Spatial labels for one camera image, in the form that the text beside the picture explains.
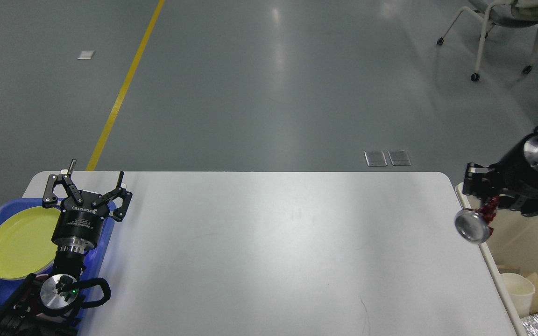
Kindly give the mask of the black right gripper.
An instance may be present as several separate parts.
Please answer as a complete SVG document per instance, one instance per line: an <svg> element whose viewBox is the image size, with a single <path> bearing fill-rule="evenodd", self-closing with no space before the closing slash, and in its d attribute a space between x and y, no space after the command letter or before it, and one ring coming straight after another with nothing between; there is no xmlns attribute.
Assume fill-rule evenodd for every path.
<svg viewBox="0 0 538 336"><path fill-rule="evenodd" d="M478 199L499 196L500 181L505 189L517 194L508 196L511 211L523 217L538 216L538 133L525 136L493 165L468 162L463 194Z"/></svg>

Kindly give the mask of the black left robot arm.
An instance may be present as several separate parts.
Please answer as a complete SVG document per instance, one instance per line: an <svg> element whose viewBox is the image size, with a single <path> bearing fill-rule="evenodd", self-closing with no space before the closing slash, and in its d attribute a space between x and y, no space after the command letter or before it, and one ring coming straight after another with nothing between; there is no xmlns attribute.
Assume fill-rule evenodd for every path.
<svg viewBox="0 0 538 336"><path fill-rule="evenodd" d="M72 180L76 160L51 174L42 207L60 211L51 234L56 247L52 269L31 272L0 308L0 336L76 336L80 312L111 299L107 280L88 277L85 260L96 251L108 219L121 223L132 200L124 172L106 194L78 189Z"/></svg>

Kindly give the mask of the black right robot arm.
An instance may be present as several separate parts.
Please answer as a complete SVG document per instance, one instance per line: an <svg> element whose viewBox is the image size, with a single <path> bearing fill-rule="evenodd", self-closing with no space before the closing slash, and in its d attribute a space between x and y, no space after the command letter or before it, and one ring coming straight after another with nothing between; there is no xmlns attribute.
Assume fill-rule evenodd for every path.
<svg viewBox="0 0 538 336"><path fill-rule="evenodd" d="M491 165L469 162L462 194L474 196L481 205L498 198L496 208L538 216L538 126Z"/></svg>

